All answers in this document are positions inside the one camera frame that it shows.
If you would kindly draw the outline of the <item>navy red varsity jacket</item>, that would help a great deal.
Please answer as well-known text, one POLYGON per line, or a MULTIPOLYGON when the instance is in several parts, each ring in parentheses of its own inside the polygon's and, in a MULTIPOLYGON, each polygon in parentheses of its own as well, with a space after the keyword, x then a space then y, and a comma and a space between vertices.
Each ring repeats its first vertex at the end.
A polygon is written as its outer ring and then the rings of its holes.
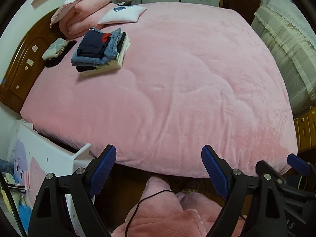
POLYGON ((110 39, 110 33, 89 29, 77 48, 77 56, 102 58, 110 39))

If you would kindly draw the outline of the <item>wooden drawer cabinet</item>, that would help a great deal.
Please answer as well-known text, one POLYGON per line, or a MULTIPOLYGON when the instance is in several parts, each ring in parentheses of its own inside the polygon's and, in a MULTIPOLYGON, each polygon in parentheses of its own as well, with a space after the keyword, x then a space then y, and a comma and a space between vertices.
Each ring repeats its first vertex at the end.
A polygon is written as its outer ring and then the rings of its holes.
POLYGON ((315 149, 315 106, 294 115, 298 152, 315 149))

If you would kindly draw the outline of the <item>white cartoon board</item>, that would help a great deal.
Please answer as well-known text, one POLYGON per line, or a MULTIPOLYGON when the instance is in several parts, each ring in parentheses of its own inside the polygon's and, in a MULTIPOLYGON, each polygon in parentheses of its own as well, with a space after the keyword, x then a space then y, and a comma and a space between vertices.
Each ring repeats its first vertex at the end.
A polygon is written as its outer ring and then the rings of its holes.
POLYGON ((48 173, 57 177, 72 174, 86 167, 93 156, 89 143, 77 152, 70 152, 40 135, 24 120, 13 123, 8 145, 8 160, 14 164, 14 175, 26 187, 26 204, 32 208, 40 186, 48 173))

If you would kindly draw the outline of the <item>pink pajama legs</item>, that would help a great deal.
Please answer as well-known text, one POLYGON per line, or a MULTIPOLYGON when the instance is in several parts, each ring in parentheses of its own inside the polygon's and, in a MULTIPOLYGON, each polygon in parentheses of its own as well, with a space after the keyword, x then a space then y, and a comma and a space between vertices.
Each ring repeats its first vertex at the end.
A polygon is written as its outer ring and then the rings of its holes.
POLYGON ((177 194, 161 176, 146 182, 141 199, 112 236, 206 236, 222 207, 191 188, 177 194))

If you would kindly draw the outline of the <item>pink plush bed blanket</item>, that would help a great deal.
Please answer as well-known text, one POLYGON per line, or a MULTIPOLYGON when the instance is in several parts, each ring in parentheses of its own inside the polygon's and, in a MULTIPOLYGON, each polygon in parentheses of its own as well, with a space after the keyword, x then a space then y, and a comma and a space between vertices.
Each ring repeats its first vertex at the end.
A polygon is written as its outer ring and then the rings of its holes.
POLYGON ((284 80, 252 27, 235 11, 189 3, 151 3, 121 25, 131 45, 117 71, 82 76, 71 54, 44 69, 21 116, 45 136, 117 163, 173 176, 205 178, 206 144, 253 176, 264 160, 278 173, 297 152, 284 80))

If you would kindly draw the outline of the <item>brown wooden headboard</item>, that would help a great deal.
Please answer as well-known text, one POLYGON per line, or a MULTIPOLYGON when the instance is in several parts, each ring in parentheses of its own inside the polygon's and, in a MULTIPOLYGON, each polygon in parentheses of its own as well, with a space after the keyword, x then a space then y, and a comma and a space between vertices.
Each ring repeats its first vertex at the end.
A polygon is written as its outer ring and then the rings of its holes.
POLYGON ((50 26, 51 17, 56 11, 54 9, 43 16, 26 33, 1 82, 1 102, 18 114, 44 69, 42 55, 57 38, 64 37, 57 25, 50 26))

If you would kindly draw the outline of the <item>folded blue jeans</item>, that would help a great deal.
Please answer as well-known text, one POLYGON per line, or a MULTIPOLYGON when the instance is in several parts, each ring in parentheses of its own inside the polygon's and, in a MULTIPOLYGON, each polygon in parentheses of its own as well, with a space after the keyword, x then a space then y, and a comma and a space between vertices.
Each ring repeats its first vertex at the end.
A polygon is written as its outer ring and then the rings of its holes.
POLYGON ((111 60, 114 60, 117 56, 117 45, 121 40, 123 32, 121 31, 120 28, 118 28, 114 30, 113 32, 111 32, 110 34, 111 34, 111 39, 108 42, 108 45, 105 49, 105 52, 102 58, 79 57, 77 56, 77 49, 76 49, 71 58, 71 64, 73 66, 101 66, 110 62, 111 60))

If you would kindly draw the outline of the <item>grey white socks bundle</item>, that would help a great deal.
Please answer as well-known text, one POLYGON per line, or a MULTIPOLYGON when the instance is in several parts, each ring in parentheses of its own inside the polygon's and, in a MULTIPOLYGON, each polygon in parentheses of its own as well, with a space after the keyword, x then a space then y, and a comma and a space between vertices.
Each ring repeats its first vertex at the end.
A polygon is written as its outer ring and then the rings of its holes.
POLYGON ((65 47, 68 45, 68 41, 57 38, 49 47, 48 49, 43 53, 42 59, 44 61, 57 58, 65 49, 65 47))

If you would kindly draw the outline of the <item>folded pink quilt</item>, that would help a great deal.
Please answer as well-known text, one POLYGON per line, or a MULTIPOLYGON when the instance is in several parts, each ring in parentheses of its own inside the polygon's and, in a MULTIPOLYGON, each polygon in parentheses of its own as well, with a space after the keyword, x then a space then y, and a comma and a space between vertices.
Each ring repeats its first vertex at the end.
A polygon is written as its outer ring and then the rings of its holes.
POLYGON ((85 35, 90 28, 102 29, 101 18, 117 7, 111 0, 66 0, 51 17, 68 39, 85 35))

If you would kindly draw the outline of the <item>white small pillow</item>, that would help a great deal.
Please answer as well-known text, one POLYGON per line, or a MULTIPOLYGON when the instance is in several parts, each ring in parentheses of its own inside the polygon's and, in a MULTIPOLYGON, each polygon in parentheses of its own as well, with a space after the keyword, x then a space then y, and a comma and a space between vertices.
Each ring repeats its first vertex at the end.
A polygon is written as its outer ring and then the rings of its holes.
POLYGON ((136 23, 146 10, 138 5, 115 7, 102 16, 98 25, 136 23))

